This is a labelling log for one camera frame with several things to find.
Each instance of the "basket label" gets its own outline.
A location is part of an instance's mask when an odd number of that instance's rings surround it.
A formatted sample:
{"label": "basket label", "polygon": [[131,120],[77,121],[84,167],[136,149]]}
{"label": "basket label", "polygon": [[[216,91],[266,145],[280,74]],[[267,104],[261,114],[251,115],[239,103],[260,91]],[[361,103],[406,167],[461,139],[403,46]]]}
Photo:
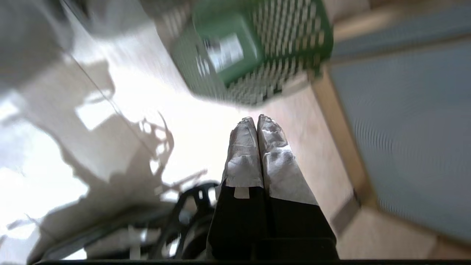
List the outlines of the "basket label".
{"label": "basket label", "polygon": [[204,40],[204,44],[216,73],[244,58],[242,45],[240,45],[240,41],[235,33],[220,40]]}

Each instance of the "green plastic basket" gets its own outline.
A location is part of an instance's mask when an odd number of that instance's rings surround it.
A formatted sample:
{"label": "green plastic basket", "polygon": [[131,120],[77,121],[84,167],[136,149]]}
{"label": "green plastic basket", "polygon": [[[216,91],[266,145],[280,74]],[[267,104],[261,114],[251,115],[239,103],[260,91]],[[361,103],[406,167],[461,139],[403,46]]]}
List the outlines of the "green plastic basket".
{"label": "green plastic basket", "polygon": [[254,106],[319,74],[332,46],[321,0],[202,0],[172,56],[195,95]]}

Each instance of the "floor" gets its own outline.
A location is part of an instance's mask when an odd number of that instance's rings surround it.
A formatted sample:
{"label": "floor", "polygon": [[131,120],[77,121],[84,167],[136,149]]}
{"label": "floor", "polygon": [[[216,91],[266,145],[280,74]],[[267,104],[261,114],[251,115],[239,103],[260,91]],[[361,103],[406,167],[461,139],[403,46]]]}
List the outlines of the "floor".
{"label": "floor", "polygon": [[[151,1],[114,2],[129,17],[114,37],[91,35],[68,9],[67,26],[12,24],[0,68],[0,263],[25,264],[130,205],[220,181],[230,131],[261,113],[283,127],[334,219],[352,187],[310,88],[257,109],[196,99],[167,52],[188,6],[154,16]],[[341,258],[426,258],[437,241],[363,208],[338,238]]]}

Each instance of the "white label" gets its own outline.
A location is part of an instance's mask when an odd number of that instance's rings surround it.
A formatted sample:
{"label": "white label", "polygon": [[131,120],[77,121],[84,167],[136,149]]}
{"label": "white label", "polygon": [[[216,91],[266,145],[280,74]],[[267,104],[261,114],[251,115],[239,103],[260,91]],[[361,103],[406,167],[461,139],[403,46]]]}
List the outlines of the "white label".
{"label": "white label", "polygon": [[220,40],[219,43],[212,43],[208,48],[208,55],[216,73],[244,58],[242,46],[235,33]]}

